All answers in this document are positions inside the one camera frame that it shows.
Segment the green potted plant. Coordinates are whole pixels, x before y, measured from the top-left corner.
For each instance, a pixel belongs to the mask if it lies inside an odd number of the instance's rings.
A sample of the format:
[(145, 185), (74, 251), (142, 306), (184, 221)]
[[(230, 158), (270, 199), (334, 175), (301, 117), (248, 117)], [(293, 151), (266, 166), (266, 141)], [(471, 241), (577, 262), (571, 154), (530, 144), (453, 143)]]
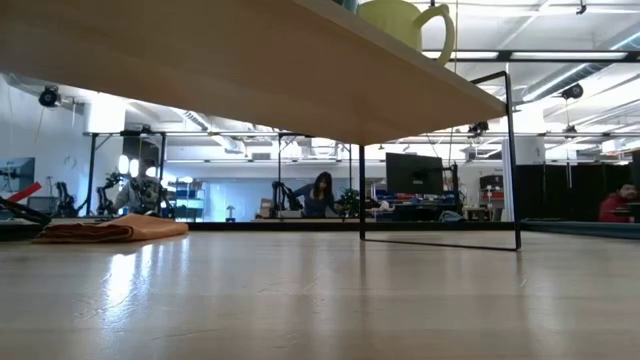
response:
[(342, 188), (340, 198), (336, 204), (340, 207), (339, 213), (345, 218), (355, 218), (359, 216), (359, 191), (353, 188)]

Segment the folded orange cloth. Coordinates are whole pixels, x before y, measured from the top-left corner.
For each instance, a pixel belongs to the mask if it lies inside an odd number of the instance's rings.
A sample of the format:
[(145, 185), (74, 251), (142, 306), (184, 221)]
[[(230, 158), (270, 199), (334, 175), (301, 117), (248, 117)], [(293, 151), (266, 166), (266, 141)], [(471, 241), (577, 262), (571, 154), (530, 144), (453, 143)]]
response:
[(186, 235), (186, 223), (147, 215), (129, 214), (103, 223), (46, 226), (33, 240), (40, 244), (130, 243)]

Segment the black partition panel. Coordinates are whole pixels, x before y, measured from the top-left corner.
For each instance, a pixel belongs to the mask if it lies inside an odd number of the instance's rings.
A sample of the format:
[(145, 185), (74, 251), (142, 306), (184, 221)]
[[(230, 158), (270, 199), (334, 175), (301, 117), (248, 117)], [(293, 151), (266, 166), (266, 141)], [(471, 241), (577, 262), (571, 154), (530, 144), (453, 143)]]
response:
[(597, 222), (600, 205), (624, 183), (633, 183), (629, 165), (518, 165), (517, 212), (526, 220)]

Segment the black metal workstation frame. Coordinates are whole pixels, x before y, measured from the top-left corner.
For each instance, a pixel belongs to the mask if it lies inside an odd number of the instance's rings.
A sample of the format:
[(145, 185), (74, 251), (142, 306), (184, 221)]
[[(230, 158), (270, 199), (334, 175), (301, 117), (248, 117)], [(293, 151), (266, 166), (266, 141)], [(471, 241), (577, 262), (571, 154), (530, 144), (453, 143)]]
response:
[(160, 156), (159, 156), (159, 179), (164, 175), (164, 161), (166, 158), (167, 137), (166, 131), (152, 131), (146, 130), (122, 130), (118, 132), (89, 132), (83, 133), (84, 136), (90, 138), (89, 149), (89, 169), (88, 169), (88, 181), (87, 181), (87, 193), (84, 200), (85, 216), (89, 217), (92, 213), (92, 202), (94, 194), (94, 169), (96, 163), (96, 151), (99, 147), (106, 144), (109, 139), (113, 137), (132, 137), (132, 138), (145, 138), (151, 136), (158, 136), (161, 138)]

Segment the black slanted bar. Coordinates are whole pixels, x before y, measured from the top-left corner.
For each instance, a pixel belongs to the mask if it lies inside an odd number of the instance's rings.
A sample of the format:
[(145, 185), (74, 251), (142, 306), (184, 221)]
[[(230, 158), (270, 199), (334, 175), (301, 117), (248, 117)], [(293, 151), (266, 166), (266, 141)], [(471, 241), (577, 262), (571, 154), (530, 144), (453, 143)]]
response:
[(51, 222), (51, 218), (39, 211), (33, 210), (25, 205), (10, 201), (0, 196), (0, 208), (11, 212), (16, 218), (21, 218), (43, 226)]

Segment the wall-mounted screen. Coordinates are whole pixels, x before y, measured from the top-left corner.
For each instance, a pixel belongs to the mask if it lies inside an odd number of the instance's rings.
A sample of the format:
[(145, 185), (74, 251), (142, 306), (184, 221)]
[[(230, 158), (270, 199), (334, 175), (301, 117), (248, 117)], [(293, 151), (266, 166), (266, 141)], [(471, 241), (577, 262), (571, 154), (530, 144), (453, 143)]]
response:
[(35, 159), (0, 158), (0, 193), (16, 193), (34, 183)]

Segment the light wooden shelf board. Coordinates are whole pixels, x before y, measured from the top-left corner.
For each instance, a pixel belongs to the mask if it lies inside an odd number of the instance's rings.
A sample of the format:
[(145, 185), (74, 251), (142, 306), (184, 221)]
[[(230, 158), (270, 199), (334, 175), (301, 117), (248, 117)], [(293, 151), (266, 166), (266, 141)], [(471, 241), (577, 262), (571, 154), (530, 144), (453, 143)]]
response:
[(0, 71), (359, 145), (506, 113), (331, 0), (0, 0)]

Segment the person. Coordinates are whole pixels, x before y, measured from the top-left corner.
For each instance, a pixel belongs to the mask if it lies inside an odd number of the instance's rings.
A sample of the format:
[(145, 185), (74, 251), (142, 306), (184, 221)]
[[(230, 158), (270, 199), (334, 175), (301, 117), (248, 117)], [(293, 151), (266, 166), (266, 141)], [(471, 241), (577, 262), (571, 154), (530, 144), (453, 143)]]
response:
[(113, 212), (122, 208), (139, 215), (155, 212), (158, 206), (159, 185), (156, 177), (146, 174), (129, 179), (113, 202)]
[(336, 216), (340, 215), (341, 206), (336, 204), (333, 178), (329, 172), (321, 172), (313, 183), (296, 189), (293, 196), (303, 198), (304, 218), (325, 218), (328, 211)]
[(631, 204), (640, 200), (633, 184), (622, 184), (600, 204), (598, 221), (604, 223), (632, 223)]

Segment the black computer monitor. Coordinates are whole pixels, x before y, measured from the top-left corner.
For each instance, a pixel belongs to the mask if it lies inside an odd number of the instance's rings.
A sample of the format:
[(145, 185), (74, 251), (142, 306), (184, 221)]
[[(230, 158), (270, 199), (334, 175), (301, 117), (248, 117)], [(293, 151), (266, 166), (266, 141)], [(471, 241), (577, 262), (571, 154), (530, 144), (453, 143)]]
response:
[(442, 195), (443, 163), (439, 157), (387, 153), (386, 183), (391, 193)]

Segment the black metal shelf leg frame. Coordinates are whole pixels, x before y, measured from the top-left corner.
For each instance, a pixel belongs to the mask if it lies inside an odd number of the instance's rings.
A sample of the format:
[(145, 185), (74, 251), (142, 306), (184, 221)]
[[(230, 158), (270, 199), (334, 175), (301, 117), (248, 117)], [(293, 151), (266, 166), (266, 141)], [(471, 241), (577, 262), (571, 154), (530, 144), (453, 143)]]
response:
[(514, 132), (514, 120), (513, 120), (513, 95), (512, 95), (512, 81), (510, 74), (505, 71), (499, 71), (496, 73), (492, 73), (490, 75), (486, 75), (477, 79), (472, 80), (472, 83), (475, 85), (486, 83), (490, 80), (500, 79), (504, 80), (504, 88), (505, 88), (505, 96), (506, 96), (506, 105), (505, 105), (505, 114), (507, 117), (507, 147), (508, 147), (508, 167), (507, 173), (510, 179), (510, 190), (512, 192), (511, 195), (511, 205), (512, 205), (512, 215), (513, 215), (513, 230), (514, 230), (514, 246), (512, 248), (500, 248), (500, 247), (492, 247), (492, 246), (479, 246), (479, 245), (459, 245), (459, 244), (443, 244), (443, 243), (421, 243), (421, 242), (409, 242), (409, 241), (396, 241), (396, 240), (374, 240), (368, 239), (366, 236), (367, 232), (367, 222), (365, 217), (365, 185), (366, 185), (366, 155), (365, 155), (365, 145), (358, 146), (358, 180), (359, 180), (359, 207), (358, 207), (358, 231), (359, 238), (362, 242), (376, 242), (376, 243), (389, 243), (389, 244), (406, 244), (406, 245), (423, 245), (423, 246), (434, 246), (434, 247), (450, 247), (450, 248), (461, 248), (461, 249), (476, 249), (476, 250), (495, 250), (495, 251), (507, 251), (507, 252), (517, 252), (522, 247), (522, 238), (521, 238), (521, 219), (517, 210), (517, 182), (516, 182), (516, 151), (515, 151), (515, 132)]

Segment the red stick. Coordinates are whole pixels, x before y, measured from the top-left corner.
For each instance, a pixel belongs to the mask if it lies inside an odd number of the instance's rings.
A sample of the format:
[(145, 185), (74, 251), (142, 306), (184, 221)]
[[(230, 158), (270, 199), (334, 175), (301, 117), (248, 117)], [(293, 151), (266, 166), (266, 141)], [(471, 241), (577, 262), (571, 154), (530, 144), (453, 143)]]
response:
[(8, 198), (8, 201), (18, 203), (18, 202), (30, 197), (34, 193), (38, 192), (41, 188), (42, 188), (41, 184), (39, 182), (35, 182), (35, 183), (29, 185), (28, 187), (26, 187), (24, 190), (21, 190), (19, 192), (14, 193), (13, 195), (11, 195)]

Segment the pale yellow-green ceramic mug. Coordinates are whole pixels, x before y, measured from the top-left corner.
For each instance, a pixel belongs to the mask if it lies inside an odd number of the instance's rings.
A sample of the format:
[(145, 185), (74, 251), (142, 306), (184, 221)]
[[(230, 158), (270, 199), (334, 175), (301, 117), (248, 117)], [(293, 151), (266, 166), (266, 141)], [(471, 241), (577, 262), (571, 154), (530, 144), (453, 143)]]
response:
[(422, 28), (433, 18), (444, 22), (444, 44), (437, 62), (446, 65), (456, 40), (454, 21), (446, 4), (421, 11), (405, 0), (371, 0), (357, 7), (357, 15), (414, 50), (422, 51)]

